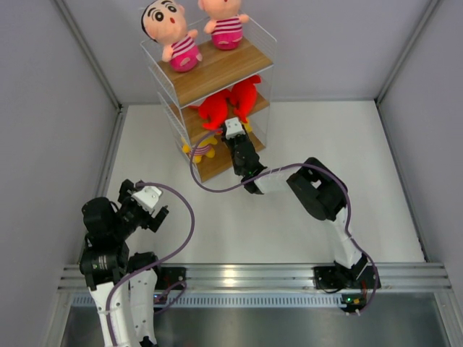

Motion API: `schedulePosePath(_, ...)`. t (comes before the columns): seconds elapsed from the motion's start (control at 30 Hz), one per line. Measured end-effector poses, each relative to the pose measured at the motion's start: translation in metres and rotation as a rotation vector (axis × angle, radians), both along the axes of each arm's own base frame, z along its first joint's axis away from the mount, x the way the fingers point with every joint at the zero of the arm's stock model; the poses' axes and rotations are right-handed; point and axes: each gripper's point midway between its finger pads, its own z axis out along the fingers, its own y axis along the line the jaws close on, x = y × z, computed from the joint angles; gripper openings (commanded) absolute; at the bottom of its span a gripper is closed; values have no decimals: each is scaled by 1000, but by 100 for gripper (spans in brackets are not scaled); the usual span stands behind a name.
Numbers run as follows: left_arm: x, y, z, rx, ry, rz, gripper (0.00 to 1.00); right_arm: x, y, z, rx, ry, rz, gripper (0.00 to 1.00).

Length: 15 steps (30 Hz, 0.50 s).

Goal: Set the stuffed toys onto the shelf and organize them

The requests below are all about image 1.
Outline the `yellow bear plush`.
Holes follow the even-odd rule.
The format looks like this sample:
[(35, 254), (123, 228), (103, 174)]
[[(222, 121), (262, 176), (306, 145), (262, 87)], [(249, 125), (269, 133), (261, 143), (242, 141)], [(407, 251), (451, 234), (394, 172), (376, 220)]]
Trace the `yellow bear plush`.
[(252, 132), (252, 126), (250, 125), (249, 122), (241, 122), (242, 126), (244, 127), (245, 131), (247, 133), (251, 133)]
[[(190, 157), (192, 147), (190, 147), (187, 144), (187, 141), (185, 138), (182, 137), (181, 140), (182, 140), (182, 152)], [(214, 146), (217, 144), (218, 144), (218, 140), (214, 136), (208, 137), (202, 142), (200, 142), (196, 151), (194, 152), (193, 160), (192, 160), (193, 163), (200, 163), (203, 157), (214, 158), (214, 156), (216, 155)]]

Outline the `red shark plush toy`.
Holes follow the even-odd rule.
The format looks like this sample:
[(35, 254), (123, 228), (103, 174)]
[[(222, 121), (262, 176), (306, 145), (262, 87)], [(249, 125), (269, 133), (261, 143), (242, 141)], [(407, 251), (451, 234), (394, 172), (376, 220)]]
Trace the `red shark plush toy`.
[(234, 105), (236, 101), (229, 89), (223, 89), (208, 96), (199, 106), (191, 105), (188, 108), (198, 111), (202, 120), (207, 120), (202, 127), (207, 130), (219, 129), (228, 116), (228, 101)]

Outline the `pink bald baby doll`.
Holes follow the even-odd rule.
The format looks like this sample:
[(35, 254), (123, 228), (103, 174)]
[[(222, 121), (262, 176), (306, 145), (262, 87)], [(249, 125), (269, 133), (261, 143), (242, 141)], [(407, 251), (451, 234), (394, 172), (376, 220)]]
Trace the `pink bald baby doll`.
[(241, 0), (199, 0), (198, 7), (209, 20), (204, 32), (211, 36), (213, 45), (222, 51), (236, 49), (243, 39), (243, 24), (250, 18), (240, 14)]

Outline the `pink black-haired boy doll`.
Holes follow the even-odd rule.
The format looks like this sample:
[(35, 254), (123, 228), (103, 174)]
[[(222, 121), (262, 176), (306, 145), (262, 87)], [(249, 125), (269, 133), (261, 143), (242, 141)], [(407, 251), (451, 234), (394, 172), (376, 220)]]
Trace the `pink black-haired boy doll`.
[(197, 30), (189, 30), (184, 7), (175, 1), (154, 1), (141, 16), (143, 32), (162, 46), (161, 60), (175, 72), (188, 72), (203, 56), (195, 43)]

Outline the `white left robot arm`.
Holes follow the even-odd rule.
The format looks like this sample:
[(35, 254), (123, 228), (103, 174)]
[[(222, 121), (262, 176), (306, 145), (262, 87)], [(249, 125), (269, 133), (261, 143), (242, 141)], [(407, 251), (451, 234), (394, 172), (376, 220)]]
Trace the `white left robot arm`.
[(157, 187), (139, 188), (126, 179), (116, 202), (96, 197), (82, 206), (87, 229), (80, 272), (98, 311), (105, 346), (157, 346), (153, 292), (163, 270), (153, 252), (129, 253), (126, 240), (137, 228), (157, 231), (169, 211), (155, 207)]

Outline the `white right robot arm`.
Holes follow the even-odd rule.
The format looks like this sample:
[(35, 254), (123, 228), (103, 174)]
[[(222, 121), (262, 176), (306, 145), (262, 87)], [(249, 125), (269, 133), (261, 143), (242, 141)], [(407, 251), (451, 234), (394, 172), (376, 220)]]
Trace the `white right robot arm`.
[(347, 229), (350, 202), (344, 182), (316, 158), (308, 158), (287, 179), (279, 176), (278, 169), (266, 173), (245, 132), (223, 134), (221, 140), (230, 151), (234, 173), (242, 178), (241, 183), (249, 193), (292, 192), (311, 217), (326, 224), (334, 263), (313, 268), (317, 289), (334, 294), (348, 288), (366, 292), (381, 287), (376, 266)]

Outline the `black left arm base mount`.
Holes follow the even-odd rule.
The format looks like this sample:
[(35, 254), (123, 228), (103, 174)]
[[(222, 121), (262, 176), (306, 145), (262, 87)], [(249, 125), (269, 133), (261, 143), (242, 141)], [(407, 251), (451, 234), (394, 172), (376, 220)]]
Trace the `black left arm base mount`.
[(164, 291), (175, 283), (181, 282), (186, 278), (187, 269), (185, 267), (167, 266), (156, 267), (157, 282), (156, 291)]

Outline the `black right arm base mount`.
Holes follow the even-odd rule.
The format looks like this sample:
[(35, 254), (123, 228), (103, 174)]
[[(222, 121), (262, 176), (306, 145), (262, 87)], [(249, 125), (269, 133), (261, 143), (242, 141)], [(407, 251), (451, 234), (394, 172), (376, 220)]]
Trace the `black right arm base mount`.
[(373, 271), (372, 266), (367, 266), (360, 275), (344, 267), (316, 266), (313, 268), (315, 287), (317, 289), (332, 292), (340, 290), (373, 289), (375, 282), (381, 287), (381, 281)]

